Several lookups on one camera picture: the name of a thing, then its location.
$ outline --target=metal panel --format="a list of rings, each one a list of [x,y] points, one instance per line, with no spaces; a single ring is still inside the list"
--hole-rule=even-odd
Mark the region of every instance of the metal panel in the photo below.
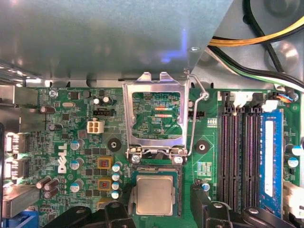
[[[0,85],[2,104],[7,105],[38,105],[38,91],[13,85]]]
[[[302,0],[251,0],[252,12],[265,34],[287,28],[304,15]],[[226,38],[253,38],[249,25],[243,22],[242,0],[234,0],[215,35]],[[272,43],[286,73],[304,80],[304,33]],[[274,70],[268,54],[261,45],[225,47],[223,50],[240,64],[255,69]],[[215,88],[270,89],[272,84],[237,77],[229,73],[206,53],[193,74],[214,83]]]
[[[0,59],[44,78],[192,69],[232,0],[5,0]]]

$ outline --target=electrolytic capacitor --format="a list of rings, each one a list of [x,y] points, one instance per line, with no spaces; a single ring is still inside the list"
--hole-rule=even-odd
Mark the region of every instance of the electrolytic capacitor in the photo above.
[[[71,184],[70,190],[73,193],[79,192],[79,190],[81,190],[83,185],[84,185],[84,182],[80,179],[77,179],[73,184]]]
[[[119,198],[119,190],[115,190],[115,191],[112,191],[111,192],[111,197],[114,199],[114,200],[116,200],[116,199],[118,199]]]
[[[287,164],[290,168],[295,168],[299,165],[299,160],[295,157],[291,157],[288,159]]]
[[[50,178],[50,177],[45,177],[45,178],[41,179],[40,181],[37,182],[36,188],[42,189],[43,186],[44,186],[46,183],[50,182],[51,180],[52,180],[52,178]]]
[[[85,141],[83,141],[82,139],[77,139],[71,142],[70,148],[71,150],[76,151],[82,149],[84,145],[85,145]]]
[[[112,180],[118,181],[120,179],[120,173],[116,172],[112,174]]]
[[[44,198],[50,199],[53,196],[55,196],[59,192],[59,189],[57,187],[53,188],[51,191],[46,191],[44,193]]]
[[[50,106],[42,106],[40,108],[40,112],[42,114],[54,114],[56,112],[56,109],[54,107],[50,107]]]
[[[46,183],[44,186],[45,191],[50,191],[51,189],[55,188],[59,184],[59,180],[54,178],[50,182]]]
[[[85,162],[82,158],[76,158],[75,160],[71,161],[70,168],[72,170],[78,170],[83,166],[84,163]]]
[[[119,189],[119,182],[117,182],[117,181],[113,182],[111,187],[112,187],[113,190],[118,190]]]
[[[112,170],[113,172],[118,172],[120,171],[120,168],[122,167],[122,163],[121,162],[115,162],[115,164],[112,166]]]
[[[63,126],[61,124],[50,124],[48,126],[48,129],[51,131],[51,132],[58,132],[58,131],[62,131],[63,129]]]
[[[292,144],[288,144],[285,147],[285,153],[293,154],[294,156],[301,156],[301,155],[304,155],[304,150],[301,146],[295,146]]]
[[[202,184],[201,188],[204,191],[209,191],[210,190],[210,185],[208,183],[204,183],[204,184]]]
[[[113,104],[113,100],[108,96],[104,96],[103,97],[103,104],[111,105],[111,104]]]
[[[100,105],[101,104],[101,100],[99,98],[94,98],[93,104]]]

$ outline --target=yellow wire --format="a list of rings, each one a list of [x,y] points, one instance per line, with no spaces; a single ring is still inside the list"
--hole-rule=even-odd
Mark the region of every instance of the yellow wire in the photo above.
[[[280,35],[286,34],[292,30],[297,29],[298,27],[304,25],[304,16],[301,17],[296,23],[292,24],[291,26],[283,29],[282,31],[263,36],[257,37],[253,39],[240,39],[240,40],[221,40],[221,39],[212,39],[209,43],[211,46],[218,46],[218,47],[236,47],[236,46],[244,46],[250,44],[256,44],[259,42],[263,42],[272,38],[276,38]]]

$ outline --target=black ram slot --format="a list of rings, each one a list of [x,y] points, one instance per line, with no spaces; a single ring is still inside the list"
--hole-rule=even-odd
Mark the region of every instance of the black ram slot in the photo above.
[[[218,199],[234,211],[240,210],[240,146],[242,114],[221,116]]]
[[[229,193],[229,128],[230,125],[229,114],[223,114],[221,116],[221,134],[220,134],[220,153],[219,153],[219,200],[228,201]]]
[[[260,115],[244,115],[242,208],[257,207],[259,197]]]

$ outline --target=blue ram stick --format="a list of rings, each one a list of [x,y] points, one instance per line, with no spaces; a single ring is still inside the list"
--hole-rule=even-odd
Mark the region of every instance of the blue ram stick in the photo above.
[[[260,207],[282,217],[283,109],[261,114]]]

